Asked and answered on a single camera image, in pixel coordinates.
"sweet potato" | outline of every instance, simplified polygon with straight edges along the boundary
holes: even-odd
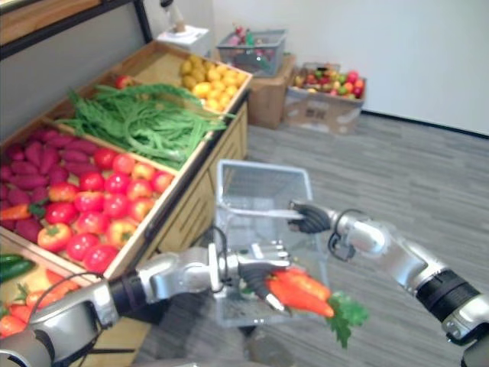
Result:
[[[39,170],[34,164],[26,161],[15,161],[10,165],[15,174],[38,174]]]
[[[78,162],[78,163],[88,163],[90,162],[90,158],[88,155],[83,153],[82,151],[76,151],[74,149],[65,149],[63,153],[61,153],[62,159],[67,162]]]
[[[70,173],[66,170],[66,168],[61,166],[54,166],[48,172],[49,175],[49,185],[57,184],[58,182],[65,182],[68,180],[68,176]]]
[[[12,206],[31,203],[31,196],[25,191],[19,189],[10,189],[7,194],[7,200]]]
[[[8,181],[13,175],[12,169],[7,164],[3,164],[0,167],[0,180]]]
[[[64,167],[70,173],[78,177],[80,177],[82,174],[87,174],[89,172],[100,172],[100,169],[91,163],[66,162]]]
[[[45,147],[43,150],[43,157],[40,162],[39,172],[41,174],[47,174],[59,161],[60,155],[58,154],[58,150],[53,147]]]
[[[75,141],[70,143],[70,149],[76,149],[77,151],[82,151],[83,153],[87,153],[88,155],[93,155],[99,147],[92,143],[91,141],[85,139],[76,139]]]
[[[37,234],[42,228],[43,226],[35,218],[22,219],[15,223],[15,232],[33,243],[37,243]]]
[[[46,141],[46,144],[51,145],[55,148],[64,148],[73,140],[75,140],[75,137],[72,135],[59,134],[58,136],[55,136],[54,138]]]
[[[34,166],[40,167],[40,160],[43,154],[43,146],[37,141],[31,141],[28,146],[25,148],[25,157],[29,162],[31,162]]]
[[[24,160],[24,149],[19,143],[14,143],[10,145],[5,151],[7,157],[13,161],[23,161]]]
[[[47,198],[47,188],[46,187],[36,187],[32,190],[31,202],[38,203],[41,200]]]
[[[46,187],[49,179],[40,174],[22,174],[13,176],[10,182],[22,190],[33,190],[36,187]]]

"red tomato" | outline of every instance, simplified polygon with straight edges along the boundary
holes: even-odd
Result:
[[[138,197],[151,197],[153,190],[149,181],[139,178],[129,184],[127,195],[129,200],[136,200]]]
[[[100,212],[84,212],[79,215],[74,227],[78,233],[101,235],[107,230],[108,217]]]
[[[76,220],[78,210],[72,203],[51,203],[46,206],[44,218],[49,224],[71,224]]]
[[[172,180],[172,174],[159,171],[154,175],[153,180],[151,180],[151,186],[157,193],[163,193],[170,186]]]
[[[144,217],[154,206],[154,200],[147,197],[140,197],[131,203],[129,207],[129,216],[136,222],[142,222]]]
[[[101,191],[104,190],[105,178],[99,172],[89,172],[79,178],[79,188],[81,191]]]
[[[127,220],[115,220],[110,223],[105,237],[108,243],[116,248],[122,248],[131,238],[136,230],[136,226]]]
[[[86,250],[83,264],[87,270],[103,273],[112,260],[114,260],[115,256],[117,256],[117,253],[118,250],[114,246],[93,246]]]
[[[128,215],[129,200],[121,193],[108,193],[104,199],[104,213],[111,218],[124,218]]]
[[[58,182],[49,186],[48,196],[51,201],[74,201],[79,188],[68,182]]]
[[[118,154],[112,162],[112,169],[121,174],[131,174],[136,161],[129,154]]]
[[[112,162],[114,161],[116,155],[117,152],[113,151],[112,149],[100,148],[93,154],[93,160],[100,169],[111,170]]]
[[[130,182],[131,179],[127,174],[111,174],[107,180],[105,180],[105,191],[110,193],[122,193],[125,195],[128,191]]]
[[[99,237],[92,233],[81,233],[71,238],[66,246],[66,253],[73,260],[82,261],[86,250],[97,245],[100,245]]]
[[[51,252],[59,252],[66,248],[73,233],[64,223],[50,224],[37,235],[37,244]]]
[[[82,191],[73,202],[80,212],[101,212],[104,209],[104,194],[99,191]]]
[[[143,178],[145,180],[151,181],[153,180],[154,175],[156,174],[156,169],[153,166],[150,166],[147,163],[137,162],[132,170],[131,177],[133,179]]]

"wire basket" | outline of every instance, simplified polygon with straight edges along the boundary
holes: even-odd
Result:
[[[285,247],[292,260],[309,273],[327,282],[326,259],[317,235],[291,232],[287,215],[294,200],[313,198],[305,170],[245,161],[222,160],[218,164],[215,224],[228,240],[228,249],[254,254],[258,244],[262,252]],[[245,284],[225,287],[215,295],[217,321],[222,326],[253,326],[265,323],[315,318],[310,313],[294,312],[291,317],[270,309],[249,294]]]

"white wall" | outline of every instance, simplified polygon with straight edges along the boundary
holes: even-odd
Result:
[[[487,0],[213,0],[215,35],[287,28],[304,61],[368,78],[365,109],[489,135]]]

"gray basket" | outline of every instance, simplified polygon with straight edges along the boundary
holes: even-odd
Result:
[[[283,218],[245,216],[233,209],[265,211],[287,209],[292,199],[313,198],[305,170],[272,164],[223,160],[218,165],[216,225],[226,234],[232,251],[248,250],[253,244],[266,248],[282,242],[297,264],[314,278],[326,283],[326,259],[317,235],[291,232]],[[215,295],[217,321],[222,326],[252,326],[282,323],[295,319],[317,318],[294,312],[291,317],[270,309],[262,300],[244,294],[240,286],[225,287]]]
[[[255,40],[261,40],[261,44],[232,46],[229,44],[229,39],[235,35],[234,32],[224,38],[217,46],[221,61],[248,71],[256,77],[277,75],[282,67],[286,31],[281,29],[251,32],[251,34]]]

